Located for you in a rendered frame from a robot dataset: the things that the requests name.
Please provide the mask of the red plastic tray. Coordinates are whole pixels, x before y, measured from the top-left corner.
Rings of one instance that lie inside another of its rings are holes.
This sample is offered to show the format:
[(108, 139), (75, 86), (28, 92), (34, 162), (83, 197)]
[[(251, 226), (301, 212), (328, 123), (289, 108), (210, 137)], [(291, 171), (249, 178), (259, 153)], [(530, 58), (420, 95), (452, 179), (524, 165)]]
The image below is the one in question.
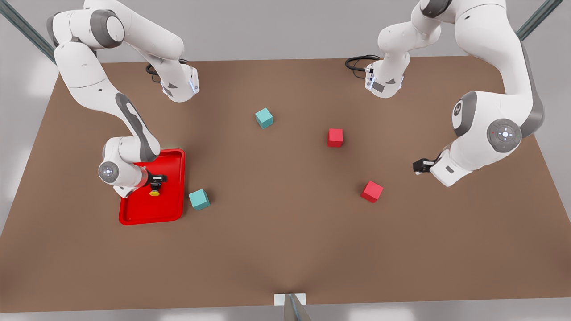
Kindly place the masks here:
[(151, 187), (145, 186), (121, 199), (119, 221), (124, 225), (175, 221), (183, 213), (184, 163), (182, 149), (163, 149), (153, 162), (135, 163), (145, 166), (151, 173), (163, 174), (167, 181), (159, 189), (159, 196), (151, 196)]

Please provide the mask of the teal cube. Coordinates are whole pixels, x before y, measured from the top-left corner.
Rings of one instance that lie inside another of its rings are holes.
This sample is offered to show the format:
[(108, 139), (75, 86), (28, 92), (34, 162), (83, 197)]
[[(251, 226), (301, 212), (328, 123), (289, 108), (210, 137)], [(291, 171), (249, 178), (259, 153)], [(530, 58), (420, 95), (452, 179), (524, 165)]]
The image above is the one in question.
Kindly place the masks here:
[(255, 118), (262, 129), (265, 129), (273, 124), (273, 115), (268, 110), (268, 108), (263, 108), (262, 110), (256, 112)]
[(195, 210), (201, 210), (208, 206), (210, 206), (210, 201), (208, 199), (208, 195), (204, 189), (199, 189), (194, 191), (188, 195), (189, 200), (191, 201), (191, 206)]

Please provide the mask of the silver frame post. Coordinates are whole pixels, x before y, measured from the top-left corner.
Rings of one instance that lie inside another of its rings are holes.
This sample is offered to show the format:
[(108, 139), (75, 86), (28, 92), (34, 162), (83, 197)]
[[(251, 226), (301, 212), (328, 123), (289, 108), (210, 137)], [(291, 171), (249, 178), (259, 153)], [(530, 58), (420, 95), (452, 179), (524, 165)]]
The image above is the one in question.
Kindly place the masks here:
[(21, 16), (7, 0), (0, 0), (0, 14), (6, 18), (18, 31), (20, 31), (41, 53), (49, 58), (54, 64), (54, 48), (37, 30)]
[(312, 321), (295, 294), (284, 295), (283, 321)]
[(517, 30), (518, 38), (524, 41), (562, 2), (563, 0), (545, 0)]

